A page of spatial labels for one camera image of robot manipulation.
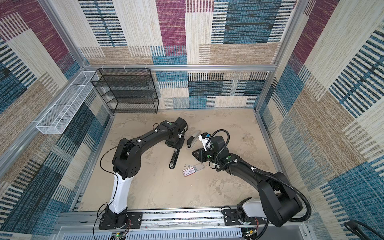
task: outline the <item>patterned carpet wall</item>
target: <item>patterned carpet wall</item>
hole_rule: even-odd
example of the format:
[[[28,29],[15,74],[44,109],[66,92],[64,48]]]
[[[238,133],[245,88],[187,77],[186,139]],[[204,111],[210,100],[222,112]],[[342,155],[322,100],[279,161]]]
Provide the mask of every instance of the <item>patterned carpet wall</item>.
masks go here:
[[[383,20],[382,0],[310,0],[260,110],[318,239],[384,234]]]
[[[0,155],[79,69],[37,0],[0,0]]]
[[[267,74],[152,71],[159,109],[253,108]]]
[[[296,0],[51,0],[92,65],[271,64]]]
[[[95,90],[62,135],[35,137],[1,179],[0,239],[48,239],[88,170],[109,111]]]

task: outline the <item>black wire mesh shelf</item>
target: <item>black wire mesh shelf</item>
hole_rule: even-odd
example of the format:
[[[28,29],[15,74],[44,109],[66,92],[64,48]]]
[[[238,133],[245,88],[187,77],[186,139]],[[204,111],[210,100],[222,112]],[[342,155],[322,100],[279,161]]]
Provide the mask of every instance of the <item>black wire mesh shelf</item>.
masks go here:
[[[113,113],[157,113],[157,96],[151,70],[99,68],[91,81]]]

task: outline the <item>beige floor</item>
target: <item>beige floor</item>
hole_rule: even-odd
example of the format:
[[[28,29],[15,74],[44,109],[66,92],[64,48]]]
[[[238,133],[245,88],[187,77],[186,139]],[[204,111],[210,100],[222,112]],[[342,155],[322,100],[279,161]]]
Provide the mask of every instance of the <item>beige floor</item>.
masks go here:
[[[223,128],[230,133],[228,148],[244,160],[262,170],[276,172],[251,109],[217,109],[201,111],[161,111],[158,114],[117,114],[111,131],[103,146],[102,154],[116,146],[122,138],[138,137],[149,130],[155,122],[174,121],[184,118],[189,125],[185,138],[195,130],[213,133]],[[175,169],[168,164],[173,149],[164,142],[158,143],[141,157],[141,169],[134,177],[129,190],[129,209],[152,209],[172,207],[207,207],[236,205],[247,197],[258,197],[258,192],[238,177],[226,172],[216,172],[204,163],[205,168],[184,177],[185,164],[195,165],[198,161],[191,152],[201,148],[197,141],[191,151],[183,146]],[[102,162],[107,170],[112,170],[111,159],[114,150]],[[101,170],[99,163],[82,199],[80,211],[97,210],[111,197],[113,175]]]

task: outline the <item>robotic arm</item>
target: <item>robotic arm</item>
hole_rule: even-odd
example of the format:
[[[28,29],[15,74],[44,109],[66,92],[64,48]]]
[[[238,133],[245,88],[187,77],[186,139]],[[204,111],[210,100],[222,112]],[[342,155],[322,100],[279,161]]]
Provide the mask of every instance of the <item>robotic arm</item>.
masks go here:
[[[112,160],[113,171],[116,173],[114,190],[110,203],[103,213],[99,225],[100,230],[120,229],[127,224],[130,217],[138,218],[132,212],[129,212],[130,216],[128,216],[127,197],[131,181],[140,169],[141,155],[162,140],[166,141],[167,146],[180,149],[184,142],[182,136],[185,128],[188,128],[186,121],[178,118],[174,122],[163,121],[155,129],[140,137],[120,140]],[[214,136],[219,131],[227,133],[226,142],[222,136]],[[245,162],[240,156],[229,152],[227,148],[229,133],[226,130],[220,129],[212,135],[203,133],[199,139],[203,142],[204,148],[194,151],[192,155],[200,162],[210,161],[210,164],[214,164],[216,171],[224,170],[256,188],[264,214],[275,226],[281,227],[287,221],[302,222],[310,217],[309,202],[290,185],[283,173],[273,174],[262,171]],[[307,213],[304,217],[292,218],[303,209],[298,196],[303,199]],[[255,213],[254,209],[252,201],[248,201],[248,199],[242,201],[237,209],[240,223],[245,224],[256,216],[262,217],[257,215],[260,213]]]

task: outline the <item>label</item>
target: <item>label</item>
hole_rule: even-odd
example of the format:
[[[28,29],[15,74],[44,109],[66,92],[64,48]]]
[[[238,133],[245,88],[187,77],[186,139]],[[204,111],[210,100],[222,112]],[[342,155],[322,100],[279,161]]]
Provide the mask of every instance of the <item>label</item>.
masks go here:
[[[189,167],[187,169],[183,170],[184,177],[191,175],[192,173],[195,173],[195,169],[193,167]]]

